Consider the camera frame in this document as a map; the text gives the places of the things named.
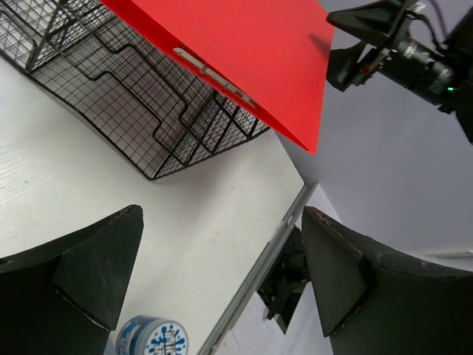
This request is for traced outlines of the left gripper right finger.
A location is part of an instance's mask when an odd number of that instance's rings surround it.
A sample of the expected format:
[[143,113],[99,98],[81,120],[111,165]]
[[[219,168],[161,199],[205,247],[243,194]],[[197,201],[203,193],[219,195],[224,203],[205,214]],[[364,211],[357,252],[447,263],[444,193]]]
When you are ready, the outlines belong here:
[[335,354],[470,354],[472,273],[359,234],[314,207],[302,239]]

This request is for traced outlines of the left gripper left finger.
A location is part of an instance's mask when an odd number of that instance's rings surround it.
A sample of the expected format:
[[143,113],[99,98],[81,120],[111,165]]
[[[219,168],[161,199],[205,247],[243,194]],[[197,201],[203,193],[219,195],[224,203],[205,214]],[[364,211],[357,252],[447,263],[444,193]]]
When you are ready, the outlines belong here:
[[103,354],[143,234],[130,205],[1,259],[2,354]]

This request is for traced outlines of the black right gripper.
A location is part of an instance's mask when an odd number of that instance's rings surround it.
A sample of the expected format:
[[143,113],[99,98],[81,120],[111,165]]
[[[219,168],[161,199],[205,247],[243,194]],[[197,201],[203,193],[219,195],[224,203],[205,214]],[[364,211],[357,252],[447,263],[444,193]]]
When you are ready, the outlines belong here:
[[[327,22],[360,41],[330,51],[327,81],[340,92],[380,72],[441,112],[472,114],[472,23],[461,21],[435,51],[413,39],[409,22],[396,27],[406,1],[375,1],[337,10]],[[375,47],[358,61],[367,44]]]

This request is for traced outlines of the red folder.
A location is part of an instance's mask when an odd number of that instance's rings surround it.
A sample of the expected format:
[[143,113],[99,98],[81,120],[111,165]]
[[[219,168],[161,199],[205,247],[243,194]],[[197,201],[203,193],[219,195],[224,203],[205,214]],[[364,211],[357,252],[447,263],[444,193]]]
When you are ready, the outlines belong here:
[[146,40],[314,153],[334,28],[317,1],[108,1]]

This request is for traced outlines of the round blue slime jar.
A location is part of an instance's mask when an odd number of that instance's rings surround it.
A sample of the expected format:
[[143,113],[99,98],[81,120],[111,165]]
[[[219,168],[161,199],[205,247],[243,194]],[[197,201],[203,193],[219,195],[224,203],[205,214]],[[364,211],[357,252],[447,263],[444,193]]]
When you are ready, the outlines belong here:
[[121,328],[115,349],[120,355],[186,355],[188,334],[176,321],[139,315]]

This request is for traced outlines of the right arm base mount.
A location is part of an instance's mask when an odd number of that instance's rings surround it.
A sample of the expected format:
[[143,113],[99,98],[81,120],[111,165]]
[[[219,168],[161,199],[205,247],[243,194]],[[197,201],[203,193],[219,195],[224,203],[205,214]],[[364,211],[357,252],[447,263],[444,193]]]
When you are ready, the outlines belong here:
[[294,226],[257,291],[267,308],[266,319],[275,320],[284,334],[308,281],[302,232]]

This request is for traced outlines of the aluminium table edge rail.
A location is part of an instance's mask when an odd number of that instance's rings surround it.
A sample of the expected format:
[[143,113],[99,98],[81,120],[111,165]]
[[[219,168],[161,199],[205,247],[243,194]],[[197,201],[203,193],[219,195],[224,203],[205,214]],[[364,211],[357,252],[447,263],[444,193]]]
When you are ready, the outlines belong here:
[[258,291],[272,269],[302,209],[317,186],[317,183],[303,185],[197,355],[214,354],[227,331],[235,325],[252,295]]

